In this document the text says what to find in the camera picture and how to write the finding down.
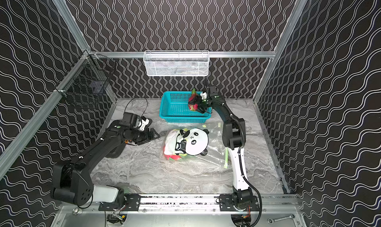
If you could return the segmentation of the pink dragon fruit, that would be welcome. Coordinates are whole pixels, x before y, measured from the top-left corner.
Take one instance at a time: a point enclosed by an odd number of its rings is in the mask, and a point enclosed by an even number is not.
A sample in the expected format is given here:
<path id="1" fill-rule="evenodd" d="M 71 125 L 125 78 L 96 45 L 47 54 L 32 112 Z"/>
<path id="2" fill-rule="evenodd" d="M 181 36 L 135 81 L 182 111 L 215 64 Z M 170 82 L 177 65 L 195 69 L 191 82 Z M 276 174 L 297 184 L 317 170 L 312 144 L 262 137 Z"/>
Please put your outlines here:
<path id="1" fill-rule="evenodd" d="M 163 147 L 163 154 L 167 160 L 175 160 L 175 161 L 184 159 L 186 156 L 188 156 L 187 154 L 175 154 L 175 153 L 173 153 L 167 145 L 164 145 L 164 147 Z"/>
<path id="2" fill-rule="evenodd" d="M 196 112 L 198 110 L 198 100 L 199 100 L 199 94 L 197 93 L 196 89 L 193 88 L 191 91 L 191 96 L 189 97 L 188 100 L 188 108 Z"/>

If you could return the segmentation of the clear zip-top bag green seal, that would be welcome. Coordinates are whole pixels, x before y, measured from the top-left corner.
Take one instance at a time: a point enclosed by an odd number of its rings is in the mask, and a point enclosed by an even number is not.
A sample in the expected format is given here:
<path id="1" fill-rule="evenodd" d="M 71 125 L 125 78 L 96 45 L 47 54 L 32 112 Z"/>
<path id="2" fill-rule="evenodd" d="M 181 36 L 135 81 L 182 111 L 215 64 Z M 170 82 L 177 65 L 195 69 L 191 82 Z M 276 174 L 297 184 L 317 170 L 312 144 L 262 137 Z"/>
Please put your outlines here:
<path id="1" fill-rule="evenodd" d="M 222 123 L 190 124 L 167 132 L 164 145 L 175 154 L 187 154 L 179 161 L 201 161 L 228 168 L 228 149 L 222 141 Z"/>

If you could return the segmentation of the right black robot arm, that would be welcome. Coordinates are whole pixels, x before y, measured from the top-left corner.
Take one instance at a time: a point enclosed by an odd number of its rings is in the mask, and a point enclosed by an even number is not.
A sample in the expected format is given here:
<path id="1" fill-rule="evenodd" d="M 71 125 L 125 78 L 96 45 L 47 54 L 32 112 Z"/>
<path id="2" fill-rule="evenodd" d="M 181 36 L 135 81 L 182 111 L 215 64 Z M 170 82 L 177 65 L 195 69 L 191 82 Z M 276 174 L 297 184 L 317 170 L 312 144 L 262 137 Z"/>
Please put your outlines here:
<path id="1" fill-rule="evenodd" d="M 208 113 L 208 109 L 216 111 L 223 121 L 222 142 L 228 149 L 233 168 L 234 206 L 243 210 L 251 205 L 253 191 L 247 179 L 244 162 L 244 147 L 246 144 L 246 124 L 243 118 L 237 117 L 228 107 L 225 98 L 220 95 L 214 86 L 207 87 L 202 92 L 191 91 L 188 100 L 189 109 L 201 114 Z"/>

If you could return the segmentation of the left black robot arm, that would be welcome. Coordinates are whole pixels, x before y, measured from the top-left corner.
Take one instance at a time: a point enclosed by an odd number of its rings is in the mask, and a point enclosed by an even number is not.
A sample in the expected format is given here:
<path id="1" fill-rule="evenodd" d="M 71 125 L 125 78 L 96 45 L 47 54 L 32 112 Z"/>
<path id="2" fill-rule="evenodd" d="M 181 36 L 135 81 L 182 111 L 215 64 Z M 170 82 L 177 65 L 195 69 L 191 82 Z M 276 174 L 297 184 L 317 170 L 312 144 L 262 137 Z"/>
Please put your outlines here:
<path id="1" fill-rule="evenodd" d="M 95 185 L 90 175 L 101 160 L 117 158 L 127 145 L 139 146 L 158 139 L 160 135 L 151 124 L 151 119 L 133 113 L 124 113 L 122 119 L 112 121 L 89 148 L 69 161 L 54 165 L 51 198 L 80 208 L 95 202 L 116 210 L 124 208 L 122 188 Z"/>

